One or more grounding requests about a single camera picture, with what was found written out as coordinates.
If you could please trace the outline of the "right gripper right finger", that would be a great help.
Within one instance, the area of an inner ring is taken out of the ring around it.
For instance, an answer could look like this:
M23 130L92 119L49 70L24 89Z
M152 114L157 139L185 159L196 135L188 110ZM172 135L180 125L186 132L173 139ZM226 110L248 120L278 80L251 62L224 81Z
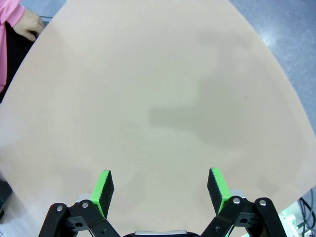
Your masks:
M202 237L228 237L235 227L251 237L282 237L284 228L273 202L260 197L254 202L232 195L219 168L210 168L207 189L216 216Z

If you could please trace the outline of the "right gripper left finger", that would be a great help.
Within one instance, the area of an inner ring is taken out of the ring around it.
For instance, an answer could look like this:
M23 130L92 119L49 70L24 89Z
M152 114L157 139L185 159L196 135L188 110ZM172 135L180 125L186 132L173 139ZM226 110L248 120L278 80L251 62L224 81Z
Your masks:
M107 220L113 192L111 171L104 170L90 198L76 202L71 207L64 203L51 205L39 236L76 237L80 231L88 231L92 237L118 237L119 234Z

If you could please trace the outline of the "person's left hand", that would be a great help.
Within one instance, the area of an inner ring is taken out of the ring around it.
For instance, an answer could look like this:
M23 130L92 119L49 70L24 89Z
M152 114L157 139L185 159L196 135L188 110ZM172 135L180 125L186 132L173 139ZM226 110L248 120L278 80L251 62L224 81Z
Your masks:
M35 42L45 28L42 19L33 11L25 9L21 18L13 26L13 30L25 37L27 40Z

